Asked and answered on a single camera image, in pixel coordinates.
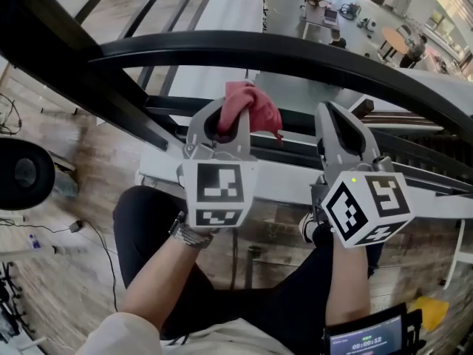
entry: wooden floor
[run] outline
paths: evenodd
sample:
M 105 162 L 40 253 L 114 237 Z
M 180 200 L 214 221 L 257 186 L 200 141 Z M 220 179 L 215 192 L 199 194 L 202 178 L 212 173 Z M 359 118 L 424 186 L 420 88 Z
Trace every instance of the wooden floor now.
M 149 19 L 142 30 L 157 31 L 163 23 L 160 14 L 169 12 L 176 1 L 165 0 L 163 6 L 157 6 L 152 16 L 155 21 Z M 140 0 L 104 0 L 84 26 L 97 41 L 112 40 L 139 4 Z M 159 86 L 159 75 L 155 86 Z M 106 238 L 118 276 L 120 306 L 124 288 L 113 237 L 112 211 L 120 194 L 135 184 L 144 145 L 108 124 L 96 126 L 95 118 L 82 111 L 73 116 L 39 114 L 21 103 L 18 110 L 23 121 L 19 137 L 36 141 L 72 161 L 78 169 L 80 188 L 75 199 L 53 194 L 45 203 L 24 212 L 27 223 L 60 230 L 82 218 L 98 228 Z M 273 286 L 297 269 L 313 250 L 303 243 L 297 229 L 305 212 L 306 209 L 298 207 L 255 202 L 250 218 L 239 230 L 237 288 L 244 283 L 246 250 L 254 243 L 263 247 L 254 269 L 255 288 Z M 113 312 L 109 261 L 97 234 L 88 226 L 77 234 L 0 227 L 0 251 L 29 248 L 27 236 L 31 233 L 42 245 L 57 246 L 59 254 L 16 263 L 27 318 L 37 330 L 37 337 L 44 335 L 54 341 L 43 346 L 48 354 L 73 354 L 88 333 Z M 424 334 L 428 340 L 426 350 L 433 348 L 436 354 L 453 352 L 473 323 L 471 267 L 458 266 L 447 291 L 439 286 L 448 273 L 457 234 L 454 221 L 416 219 L 385 245 L 381 268 L 370 280 L 373 311 L 399 302 L 409 304 L 419 292 L 450 302 L 447 318 L 439 328 Z M 473 250 L 471 228 L 464 243 L 465 250 Z M 227 288 L 230 283 L 231 245 L 231 233 L 219 233 L 199 256 L 199 265 L 217 288 Z M 300 307 L 299 302 L 294 304 L 294 308 Z

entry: forearm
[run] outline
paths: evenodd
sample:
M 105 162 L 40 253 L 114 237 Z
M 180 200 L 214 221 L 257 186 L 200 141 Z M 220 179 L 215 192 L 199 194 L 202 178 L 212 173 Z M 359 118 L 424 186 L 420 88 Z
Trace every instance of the forearm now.
M 170 237 L 133 279 L 121 311 L 142 317 L 161 330 L 198 254 L 199 249 Z
M 325 311 L 327 326 L 370 314 L 368 261 L 365 247 L 345 248 L 333 236 L 332 283 Z

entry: wristwatch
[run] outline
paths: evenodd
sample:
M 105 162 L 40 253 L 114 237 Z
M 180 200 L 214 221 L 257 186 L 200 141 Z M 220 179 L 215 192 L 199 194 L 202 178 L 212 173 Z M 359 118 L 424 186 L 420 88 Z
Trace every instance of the wristwatch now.
M 186 213 L 181 212 L 169 229 L 169 234 L 195 249 L 206 249 L 214 239 L 214 233 L 200 234 L 186 224 Z

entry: red cloth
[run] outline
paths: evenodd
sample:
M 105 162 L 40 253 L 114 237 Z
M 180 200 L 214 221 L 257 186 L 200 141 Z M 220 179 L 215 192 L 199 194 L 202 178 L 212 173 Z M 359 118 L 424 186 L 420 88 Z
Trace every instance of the red cloth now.
M 282 142 L 281 115 L 276 105 L 263 91 L 248 81 L 229 81 L 225 85 L 225 102 L 217 125 L 219 135 L 225 135 L 244 108 L 250 113 L 251 132 L 271 132 Z

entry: white sleeve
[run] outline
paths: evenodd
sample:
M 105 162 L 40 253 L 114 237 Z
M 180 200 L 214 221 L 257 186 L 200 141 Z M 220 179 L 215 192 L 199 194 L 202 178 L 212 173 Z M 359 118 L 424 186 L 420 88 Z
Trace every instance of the white sleeve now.
M 93 331 L 77 355 L 162 355 L 159 331 L 145 319 L 129 313 L 107 317 Z

